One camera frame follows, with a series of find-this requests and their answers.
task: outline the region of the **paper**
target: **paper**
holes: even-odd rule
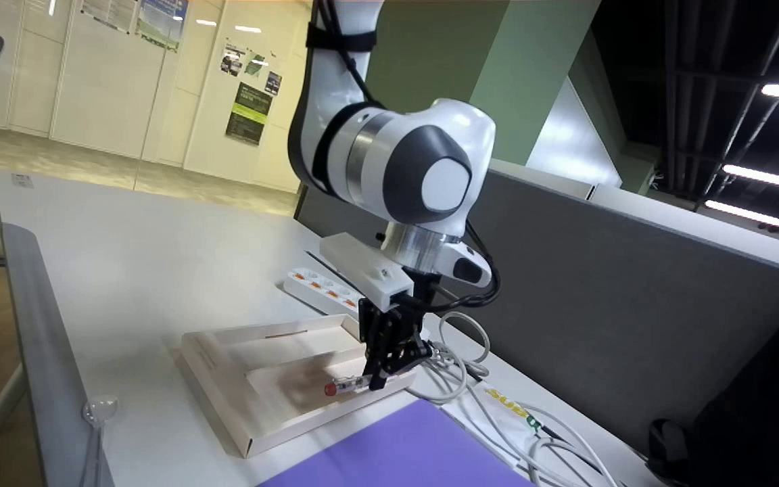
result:
[[[231,74],[235,79],[244,71],[244,56],[244,50],[227,44],[223,55],[223,74]]]
[[[178,52],[189,0],[140,0],[137,35],[167,52]]]
[[[94,16],[99,24],[131,33],[135,0],[85,0],[82,14]]]
[[[262,69],[266,69],[266,56],[254,52],[245,64],[245,77],[259,77]]]
[[[302,485],[530,487],[474,432],[423,401],[266,481],[266,487]]]
[[[279,98],[279,90],[281,90],[281,74],[271,71],[271,74],[266,77],[266,93],[267,93],[271,98]]]
[[[250,85],[237,85],[225,135],[256,146],[271,105],[273,105],[271,94]]]

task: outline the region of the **cable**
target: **cable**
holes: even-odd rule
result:
[[[340,33],[340,24],[339,24],[336,0],[320,0],[320,2],[316,2],[316,12],[320,12],[320,16],[321,16],[321,23],[324,23],[324,29],[339,41],[339,44],[336,44],[336,55],[340,56],[347,74],[350,74],[350,77],[355,79],[355,85],[360,86],[362,98],[366,98],[370,105],[383,105],[381,101],[375,101],[375,98],[370,94],[366,79],[362,79],[360,71],[356,71],[356,62],[355,62],[355,59],[350,56],[350,52],[344,52],[344,46],[340,46],[344,33]]]
[[[432,354],[432,359],[428,365],[444,365],[440,359],[448,357],[461,369],[461,376],[454,376],[458,388],[451,392],[444,392],[444,395],[424,395],[424,392],[419,392],[413,388],[408,388],[408,392],[423,397],[423,401],[429,401],[435,405],[444,405],[444,404],[451,404],[451,401],[458,401],[462,395],[462,391],[465,391],[465,362],[451,350],[446,350],[440,345],[432,345],[432,350],[435,350],[435,354]]]
[[[486,244],[481,240],[481,235],[477,234],[470,219],[465,223],[465,234],[467,234],[470,244],[479,248],[479,254],[486,261],[486,266],[493,269],[489,290],[484,296],[454,297],[446,286],[435,286],[438,296],[448,296],[451,301],[448,304],[438,304],[438,307],[419,304],[424,311],[446,313],[446,311],[458,311],[458,309],[484,309],[484,307],[489,307],[498,297],[498,293],[500,293],[500,270],[496,266],[496,257],[489,254]]]
[[[484,326],[477,323],[470,313],[462,313],[462,311],[440,313],[440,323],[438,323],[440,346],[446,346],[444,328],[446,328],[448,320],[461,320],[461,323],[470,326],[479,332],[479,339],[481,339],[481,354],[477,359],[465,359],[465,362],[484,362],[489,357],[489,353],[493,353],[493,339],[484,330]]]
[[[546,416],[548,423],[555,423],[555,426],[559,426],[565,432],[570,432],[570,435],[581,445],[581,450],[592,457],[592,462],[601,468],[604,478],[607,478],[612,487],[616,487],[612,470],[607,468],[607,462],[601,461],[601,455],[585,442],[585,435],[581,435],[578,430],[573,430],[570,426],[559,423],[555,414],[548,414],[548,412],[543,412],[543,409],[538,409],[538,405],[530,405],[530,404],[519,404],[519,405],[530,409],[530,412],[538,414],[538,416]]]
[[[481,354],[477,354],[474,359],[462,359],[454,350],[446,346],[446,323],[448,320],[461,320],[465,326],[470,326],[479,336],[481,336]],[[557,435],[555,430],[548,430],[546,426],[538,423],[538,427],[532,430],[532,445],[528,451],[523,451],[496,423],[496,416],[486,412],[486,405],[479,401],[479,395],[474,392],[477,384],[467,384],[467,370],[470,365],[479,365],[489,357],[493,342],[489,332],[484,330],[481,323],[477,323],[470,313],[462,311],[446,311],[440,313],[440,323],[435,326],[435,342],[429,342],[432,346],[432,357],[424,362],[424,374],[429,376],[429,382],[438,388],[440,395],[424,395],[408,388],[410,395],[446,405],[446,404],[458,404],[458,409],[462,412],[462,416],[467,420],[467,426],[498,451],[502,451],[507,457],[517,461],[517,468],[523,468],[532,485],[585,485],[589,487],[586,477],[567,462],[557,450],[577,455],[585,466],[589,466],[596,474],[601,474],[612,487],[616,487],[615,477],[607,470],[604,461],[596,455],[596,450],[565,423],[559,423],[555,414],[519,404],[517,409],[528,409],[535,412],[542,416],[546,416],[548,423],[565,427],[577,445],[592,457],[586,461],[586,455],[577,451],[562,435]],[[498,432],[489,435],[467,412],[465,405],[465,392],[474,397],[479,414],[486,420],[489,430]],[[535,451],[546,446],[578,481],[567,481],[562,477],[557,477],[555,470],[546,470],[543,466],[538,466]]]

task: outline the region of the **white box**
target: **white box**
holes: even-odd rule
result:
[[[362,376],[355,330],[352,316],[324,316],[186,332],[178,357],[218,442],[250,457],[410,384],[406,374],[375,392],[327,395],[327,384]]]
[[[321,313],[360,313],[362,296],[327,274],[296,269],[279,286]]]

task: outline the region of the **ceiling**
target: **ceiling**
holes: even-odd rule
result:
[[[657,189],[779,217],[779,0],[604,0],[592,33],[628,142],[661,146]]]

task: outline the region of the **black cable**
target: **black cable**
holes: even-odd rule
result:
[[[573,468],[573,462],[567,462],[562,455],[557,455],[557,450],[546,446],[565,468],[573,470],[577,478],[581,478],[585,487],[589,487],[589,481],[581,477],[578,468]]]
[[[486,244],[479,239],[477,228],[467,223],[467,235],[474,240],[474,247],[479,248],[479,254],[486,261],[486,266],[493,269],[493,282],[489,282],[489,293],[486,296],[470,296],[462,297],[462,309],[481,309],[489,307],[496,301],[496,296],[500,293],[500,274],[496,266],[496,257],[489,254]]]
[[[548,445],[548,450],[555,451],[555,450],[562,450],[562,451],[567,451],[567,455],[573,455],[573,457],[578,457],[586,468],[592,468],[596,474],[601,474],[604,477],[604,470],[597,468],[597,462],[592,462],[589,457],[585,457],[581,451],[577,451],[577,450],[570,450],[567,445],[559,445],[559,442],[551,442]]]
[[[344,33],[340,33],[340,24],[339,24],[336,0],[320,0],[320,2],[316,2],[316,12],[320,12],[320,16],[321,16],[321,23],[324,23],[324,29],[339,41],[339,44],[336,44],[336,55],[340,56],[347,74],[350,74],[350,77],[355,79],[355,85],[360,86],[362,98],[366,98],[370,105],[383,105],[383,104],[379,104],[379,101],[370,94],[370,90],[367,90],[366,79],[360,77],[355,59],[352,59],[350,52],[344,52],[344,46],[340,46]]]
[[[446,311],[454,311],[454,309],[481,309],[481,307],[489,307],[496,301],[496,296],[500,293],[500,274],[498,274],[498,266],[496,266],[496,257],[489,254],[486,244],[481,240],[481,235],[477,234],[477,228],[467,223],[467,239],[470,244],[479,248],[479,254],[486,261],[486,266],[493,269],[493,282],[489,282],[489,290],[484,296],[462,296],[462,297],[454,297],[448,304],[417,304],[423,307],[424,311],[432,311],[432,313],[446,313]]]

